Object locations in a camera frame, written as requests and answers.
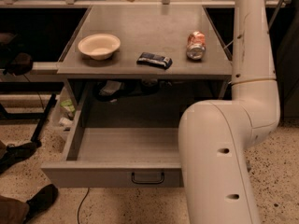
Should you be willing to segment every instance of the red can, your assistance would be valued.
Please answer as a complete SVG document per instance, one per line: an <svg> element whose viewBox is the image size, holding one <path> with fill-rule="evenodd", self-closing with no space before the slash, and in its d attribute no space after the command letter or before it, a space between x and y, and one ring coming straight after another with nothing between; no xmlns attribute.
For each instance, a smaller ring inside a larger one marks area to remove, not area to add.
<svg viewBox="0 0 299 224"><path fill-rule="evenodd" d="M188 37L187 56L193 60L200 60L206 53L205 35L199 31L193 32Z"/></svg>

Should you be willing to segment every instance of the speckled floor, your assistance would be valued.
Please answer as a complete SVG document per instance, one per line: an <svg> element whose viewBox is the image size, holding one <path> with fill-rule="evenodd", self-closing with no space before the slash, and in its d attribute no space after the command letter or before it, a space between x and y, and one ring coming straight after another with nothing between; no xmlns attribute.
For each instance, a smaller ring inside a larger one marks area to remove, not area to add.
<svg viewBox="0 0 299 224"><path fill-rule="evenodd" d="M35 121L0 121L0 140L21 145L28 141ZM47 123L42 147L29 160L0 175L0 193L26 201L49 180L43 161L60 159L64 140ZM271 136L246 152L250 178L263 223L299 223L299 119L285 121ZM35 224L77 223L77 211L87 189L59 189L56 204L34 219ZM88 224L188 224L184 189L91 189L79 213Z"/></svg>

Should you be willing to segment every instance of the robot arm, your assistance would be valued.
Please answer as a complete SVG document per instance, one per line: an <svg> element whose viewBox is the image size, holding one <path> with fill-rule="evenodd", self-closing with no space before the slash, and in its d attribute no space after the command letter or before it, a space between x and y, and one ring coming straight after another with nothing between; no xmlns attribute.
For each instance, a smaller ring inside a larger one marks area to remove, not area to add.
<svg viewBox="0 0 299 224"><path fill-rule="evenodd" d="M278 86L264 0L235 0L232 101L189 107L178 129L192 224L261 223L244 150L279 121Z"/></svg>

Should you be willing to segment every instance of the open drawer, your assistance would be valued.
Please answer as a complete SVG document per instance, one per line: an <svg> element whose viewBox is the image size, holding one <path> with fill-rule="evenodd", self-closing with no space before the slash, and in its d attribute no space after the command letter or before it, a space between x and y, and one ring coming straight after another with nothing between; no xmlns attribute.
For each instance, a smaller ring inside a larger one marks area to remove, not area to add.
<svg viewBox="0 0 299 224"><path fill-rule="evenodd" d="M43 172L58 187L181 187L178 123L193 103L192 85L99 102L88 83L63 158Z"/></svg>

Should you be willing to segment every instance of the white bowl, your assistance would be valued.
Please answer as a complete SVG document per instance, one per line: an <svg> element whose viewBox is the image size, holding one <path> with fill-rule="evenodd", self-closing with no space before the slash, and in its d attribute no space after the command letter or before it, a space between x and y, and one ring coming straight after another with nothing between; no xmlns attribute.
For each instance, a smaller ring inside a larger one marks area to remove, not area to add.
<svg viewBox="0 0 299 224"><path fill-rule="evenodd" d="M109 58L121 45L120 40L109 34L90 35L78 43L78 49L95 60Z"/></svg>

